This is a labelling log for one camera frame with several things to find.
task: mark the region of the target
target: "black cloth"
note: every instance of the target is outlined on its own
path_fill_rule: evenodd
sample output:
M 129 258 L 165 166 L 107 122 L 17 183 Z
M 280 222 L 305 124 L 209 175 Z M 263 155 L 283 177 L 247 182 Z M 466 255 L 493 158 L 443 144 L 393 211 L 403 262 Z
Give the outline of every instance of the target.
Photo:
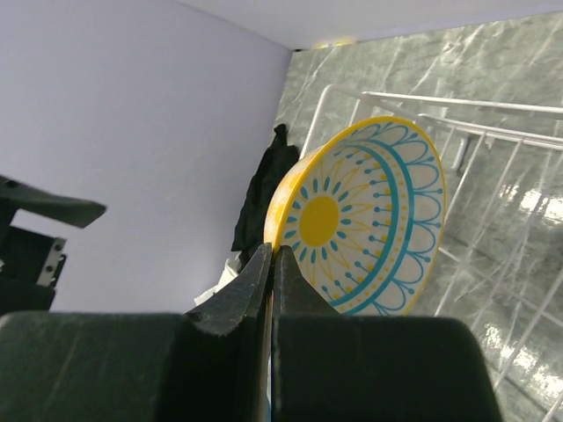
M 299 159 L 299 149 L 288 146 L 286 125 L 279 125 L 274 131 L 274 141 L 264 153 L 246 191 L 245 204 L 240 210 L 235 239 L 230 248 L 240 251 L 241 269 L 264 242 L 264 222 L 275 188 Z

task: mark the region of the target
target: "white wire rack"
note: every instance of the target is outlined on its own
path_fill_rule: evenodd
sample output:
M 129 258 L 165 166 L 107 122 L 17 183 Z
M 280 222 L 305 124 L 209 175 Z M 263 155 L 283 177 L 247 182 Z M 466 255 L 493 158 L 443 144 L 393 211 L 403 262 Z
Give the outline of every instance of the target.
M 442 297 L 434 309 L 434 315 L 439 316 L 444 314 L 444 305 L 451 299 L 452 293 L 455 286 L 460 283 L 460 278 L 465 269 L 469 268 L 473 273 L 477 274 L 482 280 L 487 281 L 490 286 L 490 292 L 488 297 L 481 303 L 480 309 L 473 314 L 472 322 L 467 322 L 471 325 L 472 330 L 476 330 L 479 324 L 483 323 L 484 318 L 486 318 L 487 309 L 491 306 L 495 295 L 499 292 L 510 296 L 515 300 L 517 306 L 526 307 L 530 313 L 531 318 L 526 323 L 522 332 L 519 333 L 519 339 L 516 343 L 509 348 L 509 353 L 506 353 L 505 360 L 500 364 L 500 367 L 496 368 L 496 379 L 494 379 L 495 390 L 502 389 L 502 382 L 508 381 L 508 375 L 513 367 L 516 358 L 519 353 L 523 350 L 524 345 L 530 339 L 530 334 L 537 327 L 538 322 L 541 318 L 545 318 L 551 323 L 558 327 L 559 334 L 563 333 L 561 329 L 563 328 L 563 320 L 559 315 L 554 315 L 549 311 L 549 306 L 554 300 L 556 292 L 561 286 L 563 281 L 563 270 L 559 272 L 559 275 L 555 277 L 552 281 L 551 286 L 546 290 L 545 296 L 539 302 L 534 302 L 529 297 L 523 293 L 523 291 L 514 290 L 510 284 L 506 283 L 505 280 L 509 276 L 510 269 L 514 262 L 519 259 L 519 254 L 522 253 L 523 245 L 527 241 L 527 236 L 530 232 L 530 227 L 537 218 L 537 214 L 542 206 L 545 204 L 545 199 L 550 195 L 550 189 L 553 182 L 556 180 L 556 175 L 560 168 L 561 162 L 563 161 L 563 154 L 559 153 L 559 158 L 555 159 L 555 164 L 545 166 L 545 169 L 541 175 L 541 186 L 540 194 L 536 200 L 535 205 L 528 213 L 524 227 L 522 229 L 522 234 L 520 235 L 517 242 L 512 243 L 508 246 L 510 249 L 508 253 L 508 258 L 504 260 L 498 271 L 491 273 L 485 273 L 476 267 L 472 262 L 472 256 L 476 253 L 476 248 L 483 233 L 486 230 L 486 223 L 490 219 L 491 214 L 494 212 L 495 205 L 499 198 L 499 194 L 506 184 L 507 175 L 509 169 L 518 152 L 521 151 L 523 145 L 528 145 L 532 147 L 537 147 L 540 149 L 547 149 L 550 151 L 563 151 L 563 139 L 556 136 L 546 136 L 538 135 L 534 133 L 527 133 L 515 130 L 509 130 L 501 127 L 492 127 L 488 125 L 481 125 L 476 123 L 470 123 L 467 121 L 446 119 L 444 117 L 435 117 L 434 115 L 416 113 L 410 111 L 413 106 L 433 106 L 441 107 L 445 112 L 447 112 L 451 107 L 472 107 L 472 110 L 478 110 L 481 112 L 487 112 L 489 115 L 491 113 L 501 113 L 515 114 L 517 116 L 525 116 L 527 118 L 539 118 L 548 120 L 563 120 L 563 108 L 561 107 L 548 107 L 539 105 L 518 105 L 509 103 L 497 103 L 497 102 L 487 102 L 487 101 L 472 101 L 472 100 L 462 100 L 462 99 L 451 99 L 451 98 L 432 98 L 432 97 L 420 97 L 420 96 L 410 96 L 410 95 L 399 95 L 399 94 L 389 94 L 382 92 L 370 92 L 370 91 L 354 91 L 339 85 L 328 85 L 323 91 L 316 112 L 313 116 L 311 123 L 311 128 L 307 134 L 305 140 L 302 156 L 308 152 L 311 145 L 311 140 L 317 140 L 319 136 L 319 131 L 322 128 L 321 120 L 327 113 L 327 100 L 333 94 L 338 93 L 339 95 L 344 95 L 356 99 L 355 107 L 352 112 L 349 124 L 354 124 L 358 121 L 367 119 L 372 116 L 376 108 L 383 109 L 386 113 L 396 114 L 401 117 L 407 118 L 409 120 L 415 121 L 419 126 L 424 127 L 431 139 L 433 136 L 438 136 L 442 133 L 445 136 L 445 142 L 443 143 L 440 150 L 440 158 L 444 157 L 444 154 L 448 149 L 455 148 L 457 144 L 457 152 L 453 154 L 453 160 L 451 165 L 448 166 L 446 171 L 456 172 L 459 175 L 459 180 L 457 182 L 457 188 L 450 193 L 450 202 L 446 210 L 445 221 L 446 230 L 448 228 L 448 221 L 451 217 L 451 211 L 460 200 L 463 195 L 464 185 L 467 183 L 468 178 L 471 174 L 472 166 L 475 163 L 476 157 L 482 149 L 491 148 L 494 141 L 500 140 L 503 142 L 512 142 L 514 147 L 511 153 L 509 153 L 508 160 L 504 169 L 501 171 L 499 179 L 488 199 L 484 211 L 480 216 L 480 221 L 473 225 L 474 231 L 471 234 L 471 241 L 468 243 L 466 249 L 463 253 L 455 253 L 444 248 L 440 248 L 440 253 L 450 259 L 457 266 L 454 274 L 450 277 L 448 286 L 442 292 Z M 470 149 L 468 148 L 469 143 L 472 142 L 472 151 L 470 154 Z M 462 163 L 467 160 L 464 168 L 462 169 Z M 563 350 L 555 351 L 559 355 L 563 355 Z M 550 378 L 553 382 L 560 382 L 563 385 L 563 374 L 555 374 Z M 556 419 L 559 407 L 563 402 L 563 387 L 561 392 L 554 393 L 556 396 L 547 407 L 543 408 L 543 422 Z

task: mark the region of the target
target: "bowl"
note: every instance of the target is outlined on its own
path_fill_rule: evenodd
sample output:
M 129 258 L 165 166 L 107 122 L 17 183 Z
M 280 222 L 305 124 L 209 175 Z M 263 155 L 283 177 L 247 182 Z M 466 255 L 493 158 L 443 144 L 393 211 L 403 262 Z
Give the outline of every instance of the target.
M 293 250 L 307 281 L 347 315 L 401 315 L 424 287 L 442 239 L 439 155 L 409 120 L 361 121 L 287 173 L 264 240 Z

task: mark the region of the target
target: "yellow circle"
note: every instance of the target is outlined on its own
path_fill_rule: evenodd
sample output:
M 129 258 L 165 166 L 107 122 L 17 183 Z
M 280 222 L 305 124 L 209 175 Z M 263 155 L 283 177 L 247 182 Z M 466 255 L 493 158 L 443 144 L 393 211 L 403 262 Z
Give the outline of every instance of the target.
M 338 227 L 338 206 L 327 196 L 311 200 L 301 214 L 299 234 L 310 246 L 320 246 L 333 237 Z

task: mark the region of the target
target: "gray wall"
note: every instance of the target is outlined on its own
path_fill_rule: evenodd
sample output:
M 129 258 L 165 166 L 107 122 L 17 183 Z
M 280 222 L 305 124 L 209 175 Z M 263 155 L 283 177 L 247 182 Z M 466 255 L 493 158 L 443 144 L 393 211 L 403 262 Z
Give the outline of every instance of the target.
M 109 206 L 54 309 L 181 311 L 218 281 L 290 52 L 168 0 L 0 3 L 0 172 Z

